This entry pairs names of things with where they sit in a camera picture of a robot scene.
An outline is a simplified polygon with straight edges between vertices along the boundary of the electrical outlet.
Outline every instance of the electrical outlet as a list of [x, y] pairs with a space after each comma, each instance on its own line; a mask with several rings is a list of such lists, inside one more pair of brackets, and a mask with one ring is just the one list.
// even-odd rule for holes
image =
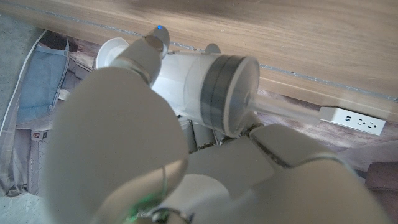
[[319, 119], [378, 136], [386, 123], [381, 119], [328, 106], [321, 107]]

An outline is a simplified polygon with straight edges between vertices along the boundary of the gray band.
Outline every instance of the gray band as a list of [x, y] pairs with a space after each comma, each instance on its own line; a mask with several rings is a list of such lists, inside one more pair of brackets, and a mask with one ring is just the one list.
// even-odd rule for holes
[[244, 57], [222, 55], [210, 66], [200, 97], [200, 112], [203, 122], [219, 131], [225, 132], [223, 115], [226, 95], [232, 78]]

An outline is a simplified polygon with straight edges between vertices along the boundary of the wooden surface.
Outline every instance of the wooden surface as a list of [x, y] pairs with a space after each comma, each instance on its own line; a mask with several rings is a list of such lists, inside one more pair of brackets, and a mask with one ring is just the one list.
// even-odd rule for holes
[[99, 44], [163, 24], [192, 49], [257, 57], [272, 67], [263, 89], [398, 121], [396, 0], [13, 0], [0, 11]]

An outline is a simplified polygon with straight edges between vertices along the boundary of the floor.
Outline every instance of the floor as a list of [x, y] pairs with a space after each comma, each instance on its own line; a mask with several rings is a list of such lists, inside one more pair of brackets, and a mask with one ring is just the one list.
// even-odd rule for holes
[[[0, 123], [18, 81], [19, 71], [33, 43], [43, 32], [13, 18], [0, 15]], [[25, 194], [18, 198], [0, 197], [0, 223], [44, 223], [42, 199]]]

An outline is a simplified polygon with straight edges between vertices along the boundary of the white lid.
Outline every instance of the white lid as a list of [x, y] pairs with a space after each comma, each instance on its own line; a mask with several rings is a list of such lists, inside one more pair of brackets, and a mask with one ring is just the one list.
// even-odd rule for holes
[[96, 68], [108, 67], [111, 62], [128, 46], [129, 43], [121, 37], [115, 37], [105, 42], [105, 44], [103, 44], [99, 49], [95, 64]]

